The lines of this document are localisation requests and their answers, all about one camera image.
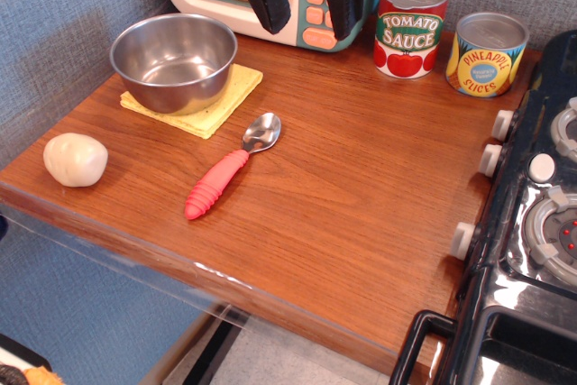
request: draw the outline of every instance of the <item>metal bowl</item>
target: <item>metal bowl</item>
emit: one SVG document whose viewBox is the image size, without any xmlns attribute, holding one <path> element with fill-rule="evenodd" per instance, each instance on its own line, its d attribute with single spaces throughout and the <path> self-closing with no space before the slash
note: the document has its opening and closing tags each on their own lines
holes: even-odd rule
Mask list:
<svg viewBox="0 0 577 385">
<path fill-rule="evenodd" d="M 166 14 L 122 32 L 110 49 L 110 62 L 141 105 L 189 115 L 222 96 L 237 47 L 224 23 L 204 15 Z"/>
</svg>

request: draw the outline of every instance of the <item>wooden countertop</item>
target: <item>wooden countertop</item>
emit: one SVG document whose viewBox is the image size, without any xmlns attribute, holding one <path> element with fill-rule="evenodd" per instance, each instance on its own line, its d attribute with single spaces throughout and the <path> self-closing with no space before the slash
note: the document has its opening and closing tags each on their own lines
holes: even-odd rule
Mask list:
<svg viewBox="0 0 577 385">
<path fill-rule="evenodd" d="M 239 35 L 236 62 L 264 79 L 209 140 L 120 107 L 114 75 L 0 173 L 0 200 L 390 373 L 417 311 L 454 316 L 453 230 L 481 215 L 482 150 L 540 53 L 525 53 L 506 95 L 473 98 L 445 81 L 451 34 L 432 73 L 403 80 L 374 67 L 374 25 L 330 54 Z M 282 120 L 277 144 L 186 220 L 189 190 L 265 112 Z M 44 168 L 46 142 L 68 132 L 109 151 L 93 187 Z"/>
</svg>

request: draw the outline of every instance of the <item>spoon head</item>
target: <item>spoon head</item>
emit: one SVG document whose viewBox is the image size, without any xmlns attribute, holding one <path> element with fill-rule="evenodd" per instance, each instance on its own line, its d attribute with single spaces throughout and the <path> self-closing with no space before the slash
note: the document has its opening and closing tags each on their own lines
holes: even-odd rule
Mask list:
<svg viewBox="0 0 577 385">
<path fill-rule="evenodd" d="M 243 136 L 243 149 L 255 153 L 269 149 L 280 135 L 280 119 L 274 113 L 259 116 Z"/>
</svg>

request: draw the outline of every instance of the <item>tomato picture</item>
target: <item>tomato picture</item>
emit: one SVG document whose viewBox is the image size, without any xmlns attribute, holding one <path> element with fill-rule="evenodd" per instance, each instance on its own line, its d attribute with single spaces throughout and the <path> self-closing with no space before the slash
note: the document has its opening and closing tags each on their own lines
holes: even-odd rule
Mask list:
<svg viewBox="0 0 577 385">
<path fill-rule="evenodd" d="M 423 59 L 420 56 L 411 56 L 408 53 L 389 55 L 387 66 L 396 77 L 407 78 L 414 76 L 421 69 Z"/>
<path fill-rule="evenodd" d="M 387 53 L 385 53 L 385 49 L 380 46 L 377 40 L 375 40 L 373 58 L 375 60 L 375 65 L 378 68 L 382 68 L 387 64 Z"/>
<path fill-rule="evenodd" d="M 426 55 L 425 60 L 423 61 L 423 69 L 425 71 L 430 71 L 435 66 L 436 53 L 437 50 L 433 50 Z"/>
</svg>

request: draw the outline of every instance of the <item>tin can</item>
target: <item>tin can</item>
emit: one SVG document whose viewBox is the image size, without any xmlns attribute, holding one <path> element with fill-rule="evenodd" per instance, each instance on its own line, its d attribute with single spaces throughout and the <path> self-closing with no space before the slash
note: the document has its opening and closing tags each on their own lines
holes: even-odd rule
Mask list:
<svg viewBox="0 0 577 385">
<path fill-rule="evenodd" d="M 504 94 L 515 80 L 528 40 L 528 28 L 509 15 L 465 15 L 457 23 L 447 81 L 470 96 Z"/>
<path fill-rule="evenodd" d="M 422 77 L 433 69 L 449 0 L 380 0 L 374 61 L 398 78 Z"/>
</svg>

